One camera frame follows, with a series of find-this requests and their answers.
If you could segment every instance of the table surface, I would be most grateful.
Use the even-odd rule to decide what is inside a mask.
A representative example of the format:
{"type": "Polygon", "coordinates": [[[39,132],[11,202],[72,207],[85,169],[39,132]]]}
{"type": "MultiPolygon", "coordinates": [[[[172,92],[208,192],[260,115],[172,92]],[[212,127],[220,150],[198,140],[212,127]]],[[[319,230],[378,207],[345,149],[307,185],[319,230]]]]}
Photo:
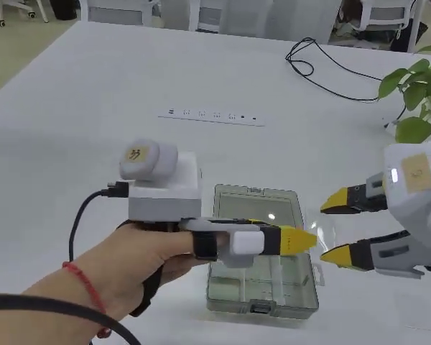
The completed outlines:
{"type": "MultiPolygon", "coordinates": [[[[284,61],[291,42],[78,22],[0,90],[0,291],[17,293],[67,259],[81,201],[118,178],[137,137],[198,154],[203,214],[215,184],[297,191],[316,211],[339,187],[380,171],[393,142],[382,125],[402,100],[373,104],[325,93],[284,61]],[[262,116],[265,127],[161,119],[166,108],[262,116]]],[[[383,76],[418,57],[325,47],[340,63],[383,76]]],[[[299,57],[314,80],[355,97],[378,83],[351,75],[317,48],[299,57]]],[[[127,215],[126,200],[99,199],[85,212],[77,253],[127,215]]],[[[338,243],[398,231],[387,213],[335,216],[338,243]]],[[[431,274],[421,281],[323,263],[320,310],[305,322],[211,313],[206,268],[163,287],[152,307],[124,323],[143,344],[431,344],[431,274]]],[[[103,341],[122,344],[118,337],[103,341]]]]}

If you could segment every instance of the red bracelet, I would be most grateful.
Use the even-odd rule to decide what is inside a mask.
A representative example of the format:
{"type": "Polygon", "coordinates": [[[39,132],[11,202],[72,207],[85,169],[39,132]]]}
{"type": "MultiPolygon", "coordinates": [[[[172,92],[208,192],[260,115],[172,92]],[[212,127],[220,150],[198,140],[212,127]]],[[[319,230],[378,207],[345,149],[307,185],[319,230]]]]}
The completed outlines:
{"type": "MultiPolygon", "coordinates": [[[[69,272],[72,272],[74,275],[77,276],[77,278],[85,285],[85,289],[88,292],[92,304],[102,313],[107,314],[106,308],[103,306],[102,300],[96,289],[93,287],[93,284],[91,284],[88,277],[85,276],[82,270],[80,270],[75,264],[72,262],[63,262],[62,268],[67,269],[69,272]]],[[[112,333],[111,329],[108,328],[102,328],[97,336],[98,338],[108,338],[112,333]]]]}

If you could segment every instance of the black wire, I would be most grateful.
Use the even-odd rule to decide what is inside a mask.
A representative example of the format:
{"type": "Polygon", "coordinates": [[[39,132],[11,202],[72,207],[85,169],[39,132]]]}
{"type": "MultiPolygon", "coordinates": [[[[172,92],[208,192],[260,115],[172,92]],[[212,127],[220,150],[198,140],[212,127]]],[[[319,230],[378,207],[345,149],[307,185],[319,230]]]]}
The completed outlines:
{"type": "Polygon", "coordinates": [[[296,43],[293,47],[292,47],[292,49],[289,51],[289,53],[286,55],[286,61],[290,64],[290,66],[292,67],[292,69],[298,74],[298,75],[300,75],[301,77],[303,77],[304,79],[306,79],[307,81],[309,81],[309,82],[311,82],[312,84],[314,84],[314,85],[316,85],[317,87],[319,87],[319,88],[321,88],[321,89],[323,89],[323,90],[325,90],[325,91],[327,91],[327,92],[330,92],[331,94],[333,94],[333,95],[335,95],[335,96],[338,96],[338,97],[341,97],[341,98],[344,98],[344,99],[348,99],[348,100],[350,100],[350,101],[358,101],[358,102],[366,102],[366,103],[369,103],[369,102],[375,102],[375,101],[377,101],[378,100],[378,97],[375,97],[375,98],[354,98],[354,97],[350,97],[350,96],[346,96],[346,95],[343,95],[343,94],[341,94],[341,93],[337,93],[337,92],[335,92],[335,91],[332,91],[332,90],[330,90],[329,88],[326,88],[325,86],[322,86],[322,85],[320,85],[319,83],[317,83],[317,82],[315,82],[315,81],[313,81],[313,80],[311,80],[309,77],[315,72],[315,67],[311,64],[311,63],[309,63],[308,61],[305,61],[305,60],[294,60],[293,59],[293,57],[300,51],[300,50],[304,50],[305,48],[307,48],[307,47],[309,47],[309,46],[311,46],[311,45],[315,45],[316,47],[318,47],[318,49],[325,55],[325,56],[327,56],[333,63],[335,63],[338,67],[340,67],[340,68],[342,68],[342,69],[344,69],[344,70],[346,70],[346,71],[348,71],[348,72],[351,72],[351,73],[353,73],[353,74],[356,74],[356,75],[360,75],[360,76],[362,76],[362,77],[365,77],[365,78],[370,78],[370,79],[373,79],[373,80],[375,80],[375,81],[381,81],[381,79],[380,78],[377,78],[377,77],[373,77],[372,75],[368,75],[368,74],[364,74],[364,73],[360,73],[360,72],[356,72],[355,70],[350,70],[349,68],[347,68],[347,67],[345,67],[345,66],[343,66],[343,65],[341,65],[340,63],[338,63],[337,61],[335,61],[329,54],[327,54],[322,48],[321,48],[321,46],[319,46],[319,44],[316,42],[316,40],[315,39],[313,39],[313,38],[311,38],[311,37],[306,37],[306,38],[304,38],[304,39],[302,39],[302,40],[300,40],[298,43],[296,43]],[[307,65],[308,67],[310,67],[310,72],[309,73],[303,73],[297,66],[296,66],[296,64],[298,64],[298,63],[302,63],[302,64],[304,64],[304,65],[307,65]]]}
{"type": "MultiPolygon", "coordinates": [[[[394,121],[392,121],[392,122],[395,122],[395,121],[397,121],[397,120],[399,120],[400,118],[401,118],[401,116],[402,115],[404,115],[404,113],[405,113],[405,111],[407,110],[407,107],[406,106],[404,106],[404,108],[402,109],[402,111],[401,111],[401,113],[397,116],[397,118],[394,120],[394,121]]],[[[384,128],[387,128],[389,126],[389,124],[385,124],[384,125],[384,128]]]]}
{"type": "Polygon", "coordinates": [[[108,190],[103,189],[99,190],[90,196],[88,196],[83,203],[81,204],[80,208],[78,209],[77,216],[75,217],[75,220],[72,225],[72,230],[70,231],[70,237],[69,237],[69,261],[73,261],[73,242],[75,241],[75,233],[77,232],[78,224],[80,223],[81,216],[83,215],[83,212],[85,211],[86,206],[98,196],[107,196],[108,190]]]}
{"type": "Polygon", "coordinates": [[[52,298],[7,295],[0,293],[0,311],[47,311],[69,316],[77,316],[95,322],[102,327],[106,327],[117,333],[129,345],[141,345],[140,341],[118,321],[110,316],[104,315],[96,310],[82,305],[54,300],[52,298]]]}

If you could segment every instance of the electrical outlet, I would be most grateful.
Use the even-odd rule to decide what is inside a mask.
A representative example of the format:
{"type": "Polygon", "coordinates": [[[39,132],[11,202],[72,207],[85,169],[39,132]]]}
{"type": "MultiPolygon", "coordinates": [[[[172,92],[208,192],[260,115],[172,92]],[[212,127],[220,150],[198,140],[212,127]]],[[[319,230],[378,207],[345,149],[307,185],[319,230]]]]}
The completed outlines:
{"type": "Polygon", "coordinates": [[[206,109],[168,109],[158,115],[169,119],[220,122],[222,124],[241,124],[244,126],[263,127],[265,123],[257,115],[239,114],[235,112],[210,111],[206,109]]]}

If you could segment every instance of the plastic box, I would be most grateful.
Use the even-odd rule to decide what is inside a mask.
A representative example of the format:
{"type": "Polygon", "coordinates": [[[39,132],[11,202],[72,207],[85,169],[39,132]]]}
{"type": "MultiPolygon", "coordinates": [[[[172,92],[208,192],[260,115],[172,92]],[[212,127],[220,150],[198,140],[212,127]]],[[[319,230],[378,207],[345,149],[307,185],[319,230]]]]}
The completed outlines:
{"type": "MultiPolygon", "coordinates": [[[[297,194],[284,190],[218,185],[214,216],[303,227],[297,194]]],[[[293,257],[259,256],[246,269],[229,269],[221,262],[213,262],[206,297],[209,310],[227,313],[307,319],[319,308],[308,253],[293,257]]]]}

